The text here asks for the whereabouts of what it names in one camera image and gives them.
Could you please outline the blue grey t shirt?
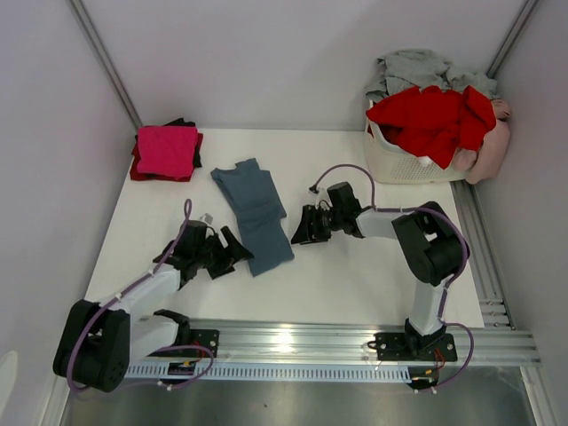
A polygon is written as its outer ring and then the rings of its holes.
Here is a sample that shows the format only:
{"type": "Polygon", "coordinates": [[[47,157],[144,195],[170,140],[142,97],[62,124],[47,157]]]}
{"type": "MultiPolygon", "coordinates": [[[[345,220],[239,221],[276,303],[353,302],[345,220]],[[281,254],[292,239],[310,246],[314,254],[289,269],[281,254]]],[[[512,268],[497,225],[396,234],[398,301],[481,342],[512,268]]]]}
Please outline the blue grey t shirt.
{"type": "Polygon", "coordinates": [[[210,175],[235,215],[243,246],[253,254],[248,261],[251,275],[292,261],[295,255],[281,225],[287,212],[271,173],[251,158],[231,170],[213,169],[210,175]]]}

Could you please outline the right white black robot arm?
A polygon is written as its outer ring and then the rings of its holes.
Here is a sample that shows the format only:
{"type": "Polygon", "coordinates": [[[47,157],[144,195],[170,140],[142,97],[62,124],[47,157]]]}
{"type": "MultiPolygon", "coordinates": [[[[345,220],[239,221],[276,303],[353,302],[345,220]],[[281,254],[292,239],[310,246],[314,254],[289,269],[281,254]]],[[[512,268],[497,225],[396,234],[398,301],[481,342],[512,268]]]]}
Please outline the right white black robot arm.
{"type": "Polygon", "coordinates": [[[319,204],[302,207],[291,243],[326,242],[333,232],[339,231],[359,239],[397,241],[417,279],[402,348],[415,359],[426,358],[446,334],[442,320],[446,292],[469,259],[467,243],[435,201],[400,210],[362,207],[347,182],[330,186],[326,194],[327,198],[319,204]]]}

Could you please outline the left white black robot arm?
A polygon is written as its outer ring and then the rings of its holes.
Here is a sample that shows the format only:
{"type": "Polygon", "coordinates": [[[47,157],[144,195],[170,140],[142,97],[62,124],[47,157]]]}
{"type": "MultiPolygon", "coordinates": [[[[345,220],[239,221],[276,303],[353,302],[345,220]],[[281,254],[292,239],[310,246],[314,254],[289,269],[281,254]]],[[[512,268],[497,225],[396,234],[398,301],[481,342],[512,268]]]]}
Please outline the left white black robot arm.
{"type": "Polygon", "coordinates": [[[66,379],[73,391],[111,392],[129,367],[148,356],[215,359],[215,338],[193,332],[184,314],[157,306],[198,271],[220,278],[253,257],[228,227],[215,232],[205,222],[185,221],[149,269],[126,288],[100,301],[81,299],[73,304],[52,362],[53,373],[66,379]]]}

